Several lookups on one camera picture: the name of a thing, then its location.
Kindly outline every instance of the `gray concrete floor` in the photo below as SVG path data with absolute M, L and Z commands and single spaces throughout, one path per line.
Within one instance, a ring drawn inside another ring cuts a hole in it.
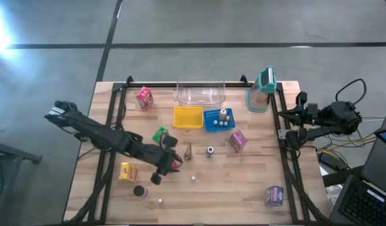
M 10 44 L 106 42 L 116 0 L 3 1 L 0 37 Z M 113 43 L 359 42 L 386 41 L 383 0 L 127 0 Z M 24 163 L 4 225 L 58 223 L 70 189 L 80 143 L 44 120 L 55 100 L 90 105 L 102 58 L 98 49 L 0 50 L 0 141 L 42 154 Z M 339 90 L 364 78 L 363 116 L 386 113 L 386 48 L 237 48 L 111 50 L 104 81 L 254 79 L 273 65 L 279 80 L 298 80 L 310 102 L 330 104 Z M 341 98 L 361 95 L 356 85 Z M 371 133 L 380 122 L 364 123 Z M 315 144 L 323 146 L 325 139 Z M 370 146 L 342 149 L 352 166 Z

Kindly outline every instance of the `yellow basket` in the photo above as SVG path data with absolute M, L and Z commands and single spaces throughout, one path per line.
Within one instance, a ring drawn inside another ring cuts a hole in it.
M 180 129 L 199 129 L 203 127 L 203 108 L 175 107 L 173 126 Z

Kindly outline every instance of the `laptop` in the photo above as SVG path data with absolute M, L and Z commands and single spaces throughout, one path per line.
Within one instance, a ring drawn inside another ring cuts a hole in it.
M 336 223 L 386 225 L 386 116 L 363 166 L 361 178 L 348 176 L 331 212 Z

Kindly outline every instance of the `clear plastic bin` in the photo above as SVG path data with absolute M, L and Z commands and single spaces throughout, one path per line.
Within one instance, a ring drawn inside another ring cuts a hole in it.
M 180 106 L 221 108 L 226 99 L 225 82 L 178 82 L 176 97 Z

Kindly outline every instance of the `pink box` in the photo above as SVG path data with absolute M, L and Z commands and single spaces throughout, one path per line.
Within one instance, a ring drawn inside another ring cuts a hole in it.
M 151 90 L 147 87 L 142 87 L 137 94 L 137 101 L 142 109 L 148 109 L 148 107 L 154 102 Z
M 242 131 L 238 130 L 234 132 L 229 139 L 230 145 L 232 145 L 236 152 L 241 151 L 245 144 L 247 144 L 247 139 L 244 137 Z

